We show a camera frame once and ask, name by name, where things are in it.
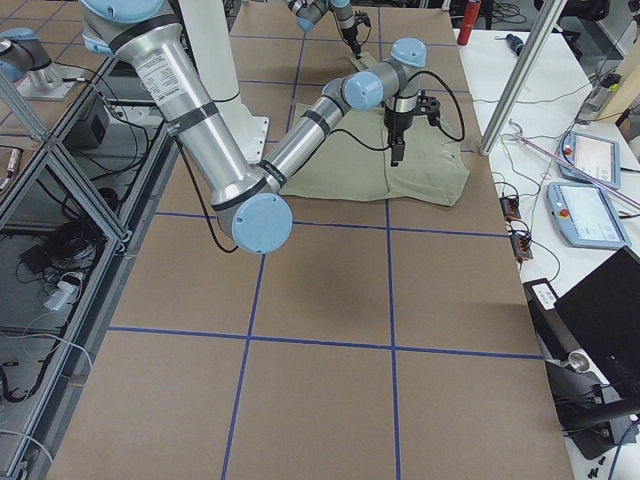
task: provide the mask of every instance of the red fire extinguisher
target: red fire extinguisher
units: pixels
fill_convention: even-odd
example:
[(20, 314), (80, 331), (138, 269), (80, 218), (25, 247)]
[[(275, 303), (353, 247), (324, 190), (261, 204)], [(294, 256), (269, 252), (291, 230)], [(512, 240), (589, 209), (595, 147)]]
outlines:
[(467, 9), (464, 11), (464, 18), (458, 34), (458, 45), (466, 45), (469, 42), (471, 30), (473, 30), (473, 26), (478, 19), (478, 13), (480, 13), (481, 3), (480, 0), (469, 0), (467, 3)]

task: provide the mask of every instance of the laptop screen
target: laptop screen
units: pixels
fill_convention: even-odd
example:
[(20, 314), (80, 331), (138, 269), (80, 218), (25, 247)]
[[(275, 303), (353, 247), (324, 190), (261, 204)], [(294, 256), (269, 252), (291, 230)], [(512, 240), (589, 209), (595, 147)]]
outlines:
[(640, 259), (614, 253), (556, 302), (582, 348), (622, 397), (640, 396)]

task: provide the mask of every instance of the metal frame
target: metal frame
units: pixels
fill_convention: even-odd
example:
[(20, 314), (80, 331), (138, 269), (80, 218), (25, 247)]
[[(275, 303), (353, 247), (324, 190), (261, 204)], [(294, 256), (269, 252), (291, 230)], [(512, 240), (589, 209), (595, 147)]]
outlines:
[(524, 84), (529, 78), (529, 74), (535, 65), (536, 60), (540, 56), (544, 45), (549, 38), (549, 34), (553, 31), (560, 13), (566, 5), (567, 0), (557, 0), (544, 2), (540, 15), (536, 20), (536, 23), (531, 29), (531, 34), (525, 43), (524, 49), (518, 62), (511, 72), (511, 76), (507, 81), (506, 88), (496, 105), (496, 109), (489, 120), (489, 124), (482, 137), (482, 143), (480, 144), (480, 154), (489, 155), (493, 146), (495, 145), (500, 132), (504, 128), (504, 125), (511, 115), (513, 106), (518, 100), (520, 92), (524, 88)]

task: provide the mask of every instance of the light blue joint cap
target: light blue joint cap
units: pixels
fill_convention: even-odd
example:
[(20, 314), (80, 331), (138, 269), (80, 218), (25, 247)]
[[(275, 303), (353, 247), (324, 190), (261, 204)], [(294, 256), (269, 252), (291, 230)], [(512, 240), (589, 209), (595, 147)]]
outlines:
[(344, 83), (342, 94), (354, 110), (371, 110), (382, 101), (384, 87), (377, 75), (358, 72)]
[(22, 78), (22, 72), (10, 63), (0, 62), (0, 70), (11, 83), (16, 83)]
[(0, 33), (0, 37), (5, 37), (9, 40), (38, 40), (38, 36), (33, 30), (28, 28), (12, 28), (6, 32)]
[(292, 226), (293, 215), (287, 202), (273, 193), (259, 193), (238, 208), (231, 234), (242, 250), (266, 254), (287, 241)]
[(331, 5), (335, 8), (344, 8), (349, 5), (351, 2), (349, 0), (331, 0)]
[(151, 18), (163, 0), (80, 0), (96, 15), (116, 23), (138, 23)]
[(104, 55), (107, 57), (113, 56), (113, 52), (109, 48), (109, 45), (104, 43), (102, 40), (98, 40), (97, 38), (89, 37), (87, 35), (82, 35), (84, 38), (84, 46), (87, 50), (93, 53), (97, 53), (98, 55)]
[(313, 30), (313, 27), (315, 27), (315, 25), (306, 18), (297, 17), (296, 23), (300, 27), (300, 30), (302, 30), (304, 33), (309, 33), (311, 30)]
[(417, 38), (401, 38), (391, 47), (391, 56), (405, 65), (422, 68), (427, 64), (427, 47)]

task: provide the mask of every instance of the white label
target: white label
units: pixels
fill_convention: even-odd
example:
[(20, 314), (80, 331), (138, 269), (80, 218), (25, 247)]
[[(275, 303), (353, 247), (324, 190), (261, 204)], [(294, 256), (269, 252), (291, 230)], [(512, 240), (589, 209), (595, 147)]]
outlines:
[(540, 283), (538, 285), (534, 285), (532, 288), (533, 293), (536, 294), (536, 297), (538, 297), (538, 300), (540, 300), (540, 303), (545, 310), (553, 310), (555, 308), (556, 296), (549, 288), (549, 285), (546, 283)]
[(186, 92), (184, 85), (162, 54), (140, 65), (138, 75), (158, 106)]

